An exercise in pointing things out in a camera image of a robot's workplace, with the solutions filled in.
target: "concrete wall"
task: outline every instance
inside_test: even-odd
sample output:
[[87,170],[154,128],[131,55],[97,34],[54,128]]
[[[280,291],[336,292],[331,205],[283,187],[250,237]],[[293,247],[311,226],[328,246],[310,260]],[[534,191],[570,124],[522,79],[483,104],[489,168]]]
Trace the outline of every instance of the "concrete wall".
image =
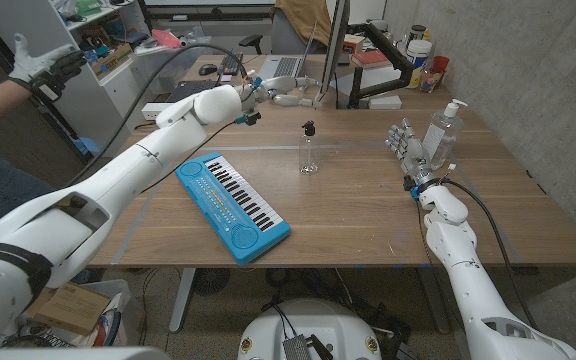
[[[388,0],[384,19],[395,37],[430,29],[452,94],[576,223],[576,0]],[[576,278],[530,305],[543,331],[576,347]]]

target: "cup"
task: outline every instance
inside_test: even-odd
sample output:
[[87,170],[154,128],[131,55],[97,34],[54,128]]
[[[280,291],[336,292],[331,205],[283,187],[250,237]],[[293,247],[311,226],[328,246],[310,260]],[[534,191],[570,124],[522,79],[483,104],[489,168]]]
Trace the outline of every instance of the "cup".
[[425,93],[431,93],[441,78],[444,72],[436,67],[424,68],[421,70],[421,79],[419,81],[419,90]]

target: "blue jeans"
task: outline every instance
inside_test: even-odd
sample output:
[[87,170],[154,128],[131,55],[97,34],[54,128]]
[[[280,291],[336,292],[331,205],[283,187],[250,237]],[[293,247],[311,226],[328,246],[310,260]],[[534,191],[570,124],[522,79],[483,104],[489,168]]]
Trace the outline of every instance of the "blue jeans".
[[0,219],[19,205],[54,190],[0,158]]

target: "wooden table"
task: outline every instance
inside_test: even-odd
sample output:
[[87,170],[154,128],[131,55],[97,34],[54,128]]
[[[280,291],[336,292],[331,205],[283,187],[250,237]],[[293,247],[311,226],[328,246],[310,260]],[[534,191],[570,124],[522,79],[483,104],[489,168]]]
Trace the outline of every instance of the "wooden table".
[[[312,55],[305,73],[320,77],[324,55]],[[264,56],[246,56],[259,69]],[[201,77],[199,67],[219,64],[221,56],[202,56],[186,79]],[[239,78],[233,78],[233,84]],[[305,96],[314,96],[316,90]],[[324,108],[259,105],[255,126],[231,126],[197,152],[221,152],[290,224],[292,234],[251,267],[363,267],[428,264],[415,202],[402,188],[399,161],[383,146],[392,124],[410,119],[423,137],[430,115],[452,96],[445,87],[432,94],[400,89],[400,110],[336,110],[334,88]],[[537,186],[526,170],[471,110],[459,110],[465,126],[453,148],[457,170],[451,178],[475,190],[490,208],[511,259],[519,266],[576,265],[576,227]],[[301,125],[314,120],[323,151],[319,173],[298,170]],[[222,126],[212,126],[209,133]],[[144,127],[132,145],[154,130]],[[444,169],[436,173],[443,175]],[[474,201],[451,191],[470,210],[485,264],[503,263],[490,224]],[[133,201],[107,243],[91,263],[121,267],[234,267],[235,262],[175,176]]]

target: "hand sanitizer bottle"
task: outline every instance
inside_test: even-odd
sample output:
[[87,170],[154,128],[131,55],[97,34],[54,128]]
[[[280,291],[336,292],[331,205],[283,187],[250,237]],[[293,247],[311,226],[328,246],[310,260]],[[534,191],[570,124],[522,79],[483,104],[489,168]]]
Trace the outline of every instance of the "hand sanitizer bottle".
[[423,145],[428,150],[428,156],[431,159],[430,166],[433,170],[439,169],[444,164],[457,140],[457,134],[464,126],[464,121],[457,116],[459,105],[468,106],[462,101],[452,99],[452,102],[446,106],[446,110],[437,111],[430,119]]
[[315,123],[311,120],[302,126],[304,134],[299,139],[299,171],[314,175],[319,170],[319,144],[315,135]]

